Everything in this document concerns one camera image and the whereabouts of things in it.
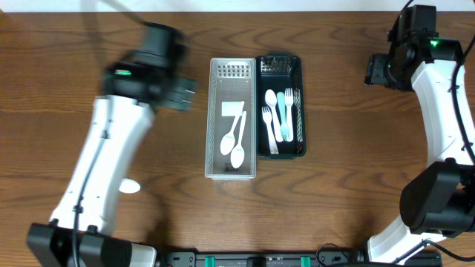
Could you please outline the white plastic spoon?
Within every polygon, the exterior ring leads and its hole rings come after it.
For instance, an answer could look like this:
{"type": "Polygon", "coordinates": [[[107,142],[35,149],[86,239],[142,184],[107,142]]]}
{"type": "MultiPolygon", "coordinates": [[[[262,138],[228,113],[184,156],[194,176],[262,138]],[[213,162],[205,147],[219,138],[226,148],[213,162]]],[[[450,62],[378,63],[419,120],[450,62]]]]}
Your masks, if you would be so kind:
{"type": "Polygon", "coordinates": [[[243,138],[243,131],[246,124],[246,115],[247,115],[246,111],[243,111],[241,115],[237,115],[235,117],[235,120],[232,125],[232,129],[231,129],[231,134],[234,134],[235,127],[238,123],[238,120],[240,119],[240,129],[239,129],[237,144],[235,147],[233,147],[231,151],[231,164],[233,168],[239,168],[242,165],[244,157],[245,157],[245,151],[242,146],[242,138],[243,138]]]}
{"type": "Polygon", "coordinates": [[[119,191],[123,194],[135,194],[141,189],[140,184],[129,178],[123,178],[119,185],[119,191]]]}
{"type": "Polygon", "coordinates": [[[235,127],[241,117],[244,104],[244,101],[223,102],[226,114],[234,117],[230,131],[223,136],[220,142],[220,152],[224,156],[229,154],[235,145],[235,127]]]}
{"type": "Polygon", "coordinates": [[[283,142],[284,139],[281,134],[281,125],[280,125],[277,111],[275,108],[277,105],[277,96],[273,90],[268,89],[266,91],[265,102],[270,107],[270,110],[272,112],[272,124],[273,124],[274,132],[275,132],[275,140],[277,142],[283,142]]]}

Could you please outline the white plastic fork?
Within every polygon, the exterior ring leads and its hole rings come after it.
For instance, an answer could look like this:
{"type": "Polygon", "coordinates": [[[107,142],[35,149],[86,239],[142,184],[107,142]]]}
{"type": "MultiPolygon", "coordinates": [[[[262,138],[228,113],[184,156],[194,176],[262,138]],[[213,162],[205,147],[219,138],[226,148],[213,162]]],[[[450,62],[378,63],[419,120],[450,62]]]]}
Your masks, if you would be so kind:
{"type": "Polygon", "coordinates": [[[293,122],[292,122],[292,106],[294,102],[293,89],[287,88],[285,90],[284,101],[286,105],[286,123],[289,127],[289,133],[287,135],[287,141],[292,142],[294,139],[293,122]]]}
{"type": "Polygon", "coordinates": [[[281,115],[281,135],[285,142],[290,141],[289,126],[286,123],[285,95],[283,92],[277,93],[278,108],[281,115]]]}
{"type": "Polygon", "coordinates": [[[267,129],[270,153],[279,154],[278,146],[276,144],[274,132],[272,129],[272,114],[270,108],[268,108],[267,106],[262,107],[262,117],[267,129]]]}

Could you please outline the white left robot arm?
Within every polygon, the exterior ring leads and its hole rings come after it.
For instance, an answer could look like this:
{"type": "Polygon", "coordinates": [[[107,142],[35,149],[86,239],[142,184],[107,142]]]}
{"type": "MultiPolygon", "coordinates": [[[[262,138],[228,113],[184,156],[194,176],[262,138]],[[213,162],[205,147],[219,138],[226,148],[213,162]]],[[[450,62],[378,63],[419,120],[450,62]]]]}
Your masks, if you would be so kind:
{"type": "Polygon", "coordinates": [[[177,75],[182,53],[132,50],[110,65],[71,180],[27,246],[42,266],[156,266],[152,245],[112,236],[120,186],[158,107],[189,111],[197,84],[177,75]]]}

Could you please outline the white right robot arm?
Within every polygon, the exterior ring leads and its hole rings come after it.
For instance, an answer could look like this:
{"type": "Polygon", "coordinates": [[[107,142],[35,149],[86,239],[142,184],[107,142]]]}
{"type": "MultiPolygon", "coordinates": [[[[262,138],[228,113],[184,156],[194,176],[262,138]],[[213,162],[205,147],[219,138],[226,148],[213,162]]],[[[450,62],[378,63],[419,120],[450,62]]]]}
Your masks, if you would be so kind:
{"type": "Polygon", "coordinates": [[[428,245],[474,231],[474,122],[465,93],[465,53],[453,39],[392,39],[372,57],[367,84],[411,90],[419,101],[427,167],[402,190],[399,215],[367,241],[367,258],[403,265],[428,245]]]}

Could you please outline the clear white plastic basket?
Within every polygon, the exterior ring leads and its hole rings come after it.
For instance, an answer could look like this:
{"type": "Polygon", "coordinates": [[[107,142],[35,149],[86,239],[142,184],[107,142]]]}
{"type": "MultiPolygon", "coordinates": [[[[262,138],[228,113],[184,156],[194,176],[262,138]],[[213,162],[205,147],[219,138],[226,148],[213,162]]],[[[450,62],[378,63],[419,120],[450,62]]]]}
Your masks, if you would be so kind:
{"type": "MultiPolygon", "coordinates": [[[[248,180],[256,177],[256,61],[252,58],[213,58],[210,61],[209,100],[206,133],[205,177],[214,180],[248,180]],[[231,164],[231,152],[222,155],[220,142],[233,123],[223,102],[244,101],[247,112],[242,146],[245,157],[239,168],[231,164]]],[[[240,119],[235,127],[238,141],[240,119]]]]}

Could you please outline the dark green plastic basket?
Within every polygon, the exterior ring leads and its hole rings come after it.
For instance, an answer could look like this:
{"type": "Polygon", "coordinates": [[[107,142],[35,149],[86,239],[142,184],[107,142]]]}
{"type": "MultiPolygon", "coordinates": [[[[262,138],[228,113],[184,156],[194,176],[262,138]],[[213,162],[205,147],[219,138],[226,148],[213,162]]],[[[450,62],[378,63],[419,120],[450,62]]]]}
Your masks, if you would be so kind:
{"type": "MultiPolygon", "coordinates": [[[[306,153],[306,133],[304,116],[304,94],[302,88],[301,60],[291,54],[268,54],[256,58],[257,74],[257,153],[258,156],[267,159],[290,160],[303,157],[306,153]],[[287,88],[293,89],[294,102],[292,106],[292,122],[294,139],[292,142],[277,142],[279,154],[271,154],[266,125],[262,117],[262,107],[269,106],[265,102],[265,93],[268,89],[275,92],[283,92],[287,88]]],[[[276,111],[281,124],[281,115],[278,108],[276,111]]]]}

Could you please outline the black aluminium rail with clips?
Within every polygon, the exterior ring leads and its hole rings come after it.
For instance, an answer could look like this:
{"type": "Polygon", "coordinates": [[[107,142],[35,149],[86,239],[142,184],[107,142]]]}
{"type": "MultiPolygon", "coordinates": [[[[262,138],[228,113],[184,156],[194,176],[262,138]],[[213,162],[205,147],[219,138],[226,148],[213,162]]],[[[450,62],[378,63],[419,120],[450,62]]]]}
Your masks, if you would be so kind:
{"type": "Polygon", "coordinates": [[[396,262],[369,261],[362,249],[325,244],[317,251],[199,252],[166,251],[155,264],[159,267],[319,267],[319,266],[422,266],[442,265],[436,252],[419,252],[396,262]]]}

